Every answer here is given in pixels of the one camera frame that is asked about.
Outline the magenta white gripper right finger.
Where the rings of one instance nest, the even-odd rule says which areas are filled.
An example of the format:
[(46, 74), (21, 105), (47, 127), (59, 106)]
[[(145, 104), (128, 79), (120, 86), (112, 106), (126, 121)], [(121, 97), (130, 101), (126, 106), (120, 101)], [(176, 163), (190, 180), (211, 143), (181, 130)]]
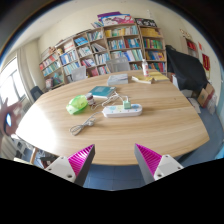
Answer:
[(138, 161), (145, 184), (152, 183), (183, 169), (172, 156), (160, 155), (155, 151), (136, 144), (134, 154)]

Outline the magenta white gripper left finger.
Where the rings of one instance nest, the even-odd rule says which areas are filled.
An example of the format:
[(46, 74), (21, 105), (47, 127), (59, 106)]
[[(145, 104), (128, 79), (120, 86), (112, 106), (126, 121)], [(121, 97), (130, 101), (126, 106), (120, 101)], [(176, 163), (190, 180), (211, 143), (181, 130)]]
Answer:
[(95, 145), (92, 144), (69, 157), (58, 157), (46, 168), (46, 171), (78, 186), (83, 186), (94, 156)]

